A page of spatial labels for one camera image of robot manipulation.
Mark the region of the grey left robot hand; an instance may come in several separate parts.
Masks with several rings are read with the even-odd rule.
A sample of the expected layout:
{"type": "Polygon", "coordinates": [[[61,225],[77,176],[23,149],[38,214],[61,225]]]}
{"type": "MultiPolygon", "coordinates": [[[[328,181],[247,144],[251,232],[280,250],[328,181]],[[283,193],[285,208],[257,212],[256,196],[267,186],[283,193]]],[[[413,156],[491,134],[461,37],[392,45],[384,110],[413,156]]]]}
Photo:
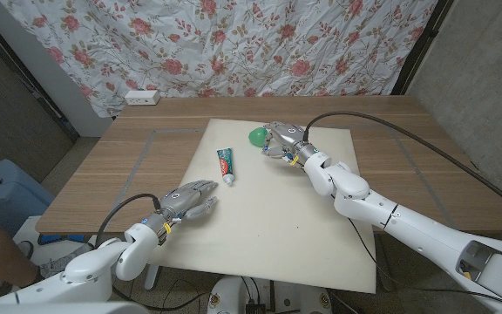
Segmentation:
{"type": "Polygon", "coordinates": [[[174,224],[209,214],[217,202],[217,197],[211,196],[217,186],[215,181],[192,181],[159,199],[158,207],[143,221],[157,234],[158,245],[166,241],[174,224]]]}

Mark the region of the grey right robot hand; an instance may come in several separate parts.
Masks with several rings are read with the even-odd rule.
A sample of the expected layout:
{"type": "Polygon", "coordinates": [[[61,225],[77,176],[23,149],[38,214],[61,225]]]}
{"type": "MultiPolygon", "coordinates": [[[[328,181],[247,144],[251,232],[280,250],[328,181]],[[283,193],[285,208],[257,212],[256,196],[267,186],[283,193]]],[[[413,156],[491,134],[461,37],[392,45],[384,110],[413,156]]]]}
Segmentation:
{"type": "Polygon", "coordinates": [[[297,125],[273,121],[263,126],[267,130],[262,154],[283,159],[291,166],[303,167],[319,150],[304,139],[305,131],[297,125]]]}

